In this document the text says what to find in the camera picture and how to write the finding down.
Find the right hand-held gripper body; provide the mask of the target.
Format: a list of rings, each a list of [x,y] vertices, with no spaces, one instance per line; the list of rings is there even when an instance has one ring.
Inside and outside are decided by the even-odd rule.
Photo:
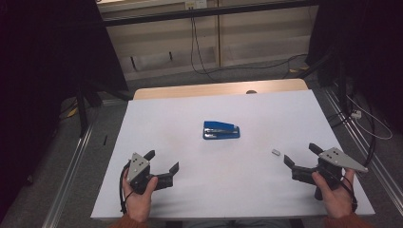
[[[358,172],[368,172],[368,168],[363,166],[358,161],[342,152],[340,149],[333,147],[323,152],[318,156],[317,165],[312,168],[295,165],[291,170],[292,179],[304,183],[315,185],[312,178],[314,172],[318,172],[327,182],[328,186],[335,190],[339,186],[343,186],[355,200],[353,187],[348,187],[342,182],[342,169],[352,169]]]

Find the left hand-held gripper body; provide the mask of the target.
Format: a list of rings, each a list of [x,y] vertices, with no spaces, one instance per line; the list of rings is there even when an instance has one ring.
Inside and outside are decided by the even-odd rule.
[[[134,153],[129,162],[126,180],[129,182],[134,192],[139,195],[144,193],[147,184],[153,178],[153,175],[150,173],[150,161],[146,160],[144,156]],[[169,171],[157,175],[158,183],[156,190],[172,187],[173,177],[174,175],[170,174]]]

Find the blue stapler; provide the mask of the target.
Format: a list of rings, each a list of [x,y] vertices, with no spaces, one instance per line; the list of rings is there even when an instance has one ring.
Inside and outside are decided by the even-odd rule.
[[[205,140],[238,139],[240,128],[231,123],[205,121],[203,123],[202,137]]]

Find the person's right hand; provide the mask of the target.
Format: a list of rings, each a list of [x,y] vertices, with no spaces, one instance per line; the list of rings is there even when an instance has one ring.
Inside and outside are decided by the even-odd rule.
[[[330,219],[341,219],[353,213],[352,197],[343,186],[332,190],[318,172],[314,172],[312,178],[321,191],[323,202]]]

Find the person's left hand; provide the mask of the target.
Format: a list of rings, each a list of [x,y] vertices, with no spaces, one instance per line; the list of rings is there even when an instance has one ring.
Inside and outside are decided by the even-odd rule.
[[[157,186],[158,178],[153,177],[147,184],[142,195],[134,192],[130,184],[124,180],[123,190],[125,195],[126,213],[137,222],[147,222],[151,210],[151,197]]]

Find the white table mat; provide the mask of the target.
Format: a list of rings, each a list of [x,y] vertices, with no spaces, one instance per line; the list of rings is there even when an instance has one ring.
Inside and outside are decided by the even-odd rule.
[[[205,140],[205,121],[234,124],[240,137]],[[310,90],[131,101],[91,215],[120,216],[124,165],[132,154],[154,150],[152,173],[165,173],[176,162],[180,170],[172,187],[154,193],[153,219],[321,216],[316,188],[293,180],[283,162],[287,155],[300,166],[316,166],[310,143],[338,145]]]

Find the black stand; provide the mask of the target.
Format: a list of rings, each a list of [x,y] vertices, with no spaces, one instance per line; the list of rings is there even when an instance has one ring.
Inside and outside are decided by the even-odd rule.
[[[80,117],[81,132],[80,137],[83,138],[89,129],[89,121],[86,114],[86,104],[91,107],[100,107],[103,103],[99,95],[99,91],[106,92],[122,101],[128,102],[133,99],[133,95],[125,90],[113,89],[110,86],[103,85],[94,80],[85,79],[77,86],[76,100]]]
[[[315,62],[312,66],[309,66],[307,70],[299,73],[298,79],[305,79],[312,73],[331,65],[336,68],[336,83],[337,83],[337,97],[338,104],[342,114],[346,115],[346,118],[351,116],[351,110],[348,105],[347,96],[347,76],[345,73],[345,64],[340,57],[334,52],[325,54],[321,59]]]

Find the black curtain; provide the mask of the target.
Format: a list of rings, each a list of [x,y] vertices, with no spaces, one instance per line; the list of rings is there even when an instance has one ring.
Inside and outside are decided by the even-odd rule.
[[[306,63],[329,52],[403,133],[403,0],[320,0]]]
[[[0,0],[0,222],[42,159],[61,103],[120,91],[97,0]]]

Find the beige wooden cabinet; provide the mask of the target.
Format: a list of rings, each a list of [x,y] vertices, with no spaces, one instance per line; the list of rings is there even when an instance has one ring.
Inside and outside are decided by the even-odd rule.
[[[104,19],[186,10],[186,0],[96,0]],[[207,0],[207,9],[278,0]],[[317,6],[109,28],[125,79],[282,60],[308,51]]]

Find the black horizontal bar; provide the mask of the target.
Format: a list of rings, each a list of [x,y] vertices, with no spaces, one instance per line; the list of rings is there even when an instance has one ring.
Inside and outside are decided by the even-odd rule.
[[[318,6],[321,0],[283,0],[271,3],[247,4],[229,7],[217,7],[210,9],[188,9],[173,12],[163,12],[139,16],[124,16],[105,19],[102,27],[116,27],[151,22],[171,21],[187,18],[198,18],[216,15],[236,14],[264,10],[284,10],[302,7]]]

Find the aluminium floor rail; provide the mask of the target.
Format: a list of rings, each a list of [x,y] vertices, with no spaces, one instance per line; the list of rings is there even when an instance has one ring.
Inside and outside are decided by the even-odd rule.
[[[57,191],[57,194],[50,205],[42,228],[57,228],[63,210],[66,206],[68,196],[70,194],[73,182],[75,180],[82,157],[86,152],[87,144],[92,134],[93,124],[91,123],[85,131],[83,131],[78,144],[75,148],[72,159],[69,163],[63,181]]]
[[[367,163],[368,174],[359,174],[360,178],[366,178],[373,175],[382,187],[390,200],[393,208],[403,218],[403,183],[399,183],[397,177],[403,178],[403,168],[399,169],[393,164],[399,160],[403,161],[403,149],[397,146],[399,135],[383,122],[381,122],[372,108],[368,104],[360,104],[348,96],[348,104],[353,108],[363,112],[361,119],[354,119],[351,116],[346,118],[341,113],[337,94],[332,88],[324,88],[323,93],[328,103],[335,110],[338,123],[332,123],[334,130],[341,129],[344,138],[349,139],[355,145],[349,148],[346,142],[342,141],[342,147],[346,149],[349,155],[358,157],[362,163]]]

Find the white wall socket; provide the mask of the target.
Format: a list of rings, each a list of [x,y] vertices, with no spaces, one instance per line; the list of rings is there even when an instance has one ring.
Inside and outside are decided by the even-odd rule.
[[[206,9],[207,0],[186,0],[184,5],[187,10]]]

